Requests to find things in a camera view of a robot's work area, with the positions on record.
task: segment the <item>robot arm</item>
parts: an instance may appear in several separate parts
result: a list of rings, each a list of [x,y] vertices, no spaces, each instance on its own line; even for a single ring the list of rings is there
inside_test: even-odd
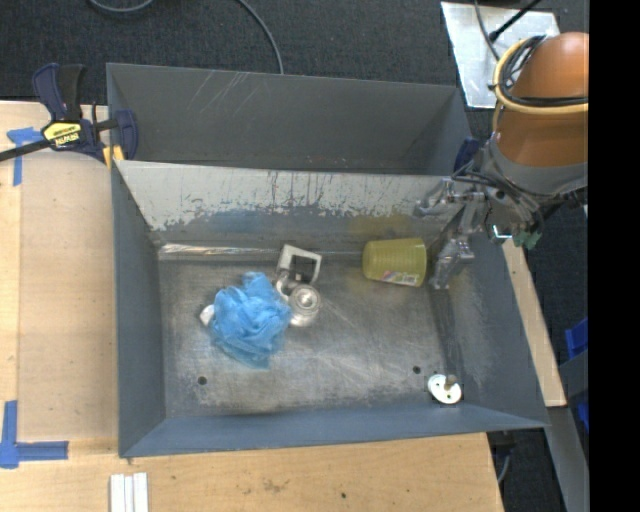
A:
[[[451,178],[418,208],[428,214],[438,204],[464,204],[457,234],[438,256],[434,288],[447,287],[459,264],[473,260],[471,233],[531,249],[546,218],[584,201],[588,61],[589,36],[577,32],[519,41],[498,61],[491,137],[474,154],[466,141]],[[468,188],[456,193],[454,183]]]

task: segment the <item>clamp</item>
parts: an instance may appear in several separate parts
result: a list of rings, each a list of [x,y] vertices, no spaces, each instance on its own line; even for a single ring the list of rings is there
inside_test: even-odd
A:
[[[51,121],[40,130],[42,139],[0,153],[0,162],[17,158],[40,149],[75,151],[109,162],[105,156],[108,148],[100,140],[100,132],[119,130],[119,144],[125,158],[134,157],[138,148],[138,129],[133,112],[122,109],[113,119],[98,122],[96,106],[93,105],[92,121],[83,119],[79,101],[80,83],[86,68],[81,64],[60,66],[51,63],[33,75],[33,89],[49,114]]]

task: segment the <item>wooden table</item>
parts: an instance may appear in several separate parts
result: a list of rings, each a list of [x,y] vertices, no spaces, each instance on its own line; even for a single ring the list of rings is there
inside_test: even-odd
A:
[[[0,150],[7,130],[47,121],[40,104],[0,102]],[[48,149],[23,163],[18,187],[0,164],[0,400],[18,399],[20,441],[68,440],[69,458],[0,470],[0,510],[107,510],[109,476],[137,472],[153,512],[504,510],[482,433],[120,459],[109,171]],[[522,251],[504,249],[545,403],[565,405]]]

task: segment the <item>gray bin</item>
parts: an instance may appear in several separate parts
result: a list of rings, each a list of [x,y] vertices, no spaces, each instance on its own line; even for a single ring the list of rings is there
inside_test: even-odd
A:
[[[540,427],[547,416],[500,247],[447,290],[367,280],[364,244],[421,237],[429,270],[459,208],[413,209],[468,126],[456,88],[111,64],[140,149],[113,171],[119,451],[147,456]],[[316,323],[269,370],[199,321],[287,243],[323,255]],[[426,392],[455,373],[463,400]]]

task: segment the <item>label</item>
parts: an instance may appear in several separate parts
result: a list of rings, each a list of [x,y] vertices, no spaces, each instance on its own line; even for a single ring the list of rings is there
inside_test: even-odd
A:
[[[82,126],[79,123],[51,123],[42,130],[42,136],[57,149],[83,141]]]
[[[407,286],[416,286],[420,280],[420,274],[410,274],[408,272],[385,271],[382,274],[381,281],[385,283],[404,284]]]

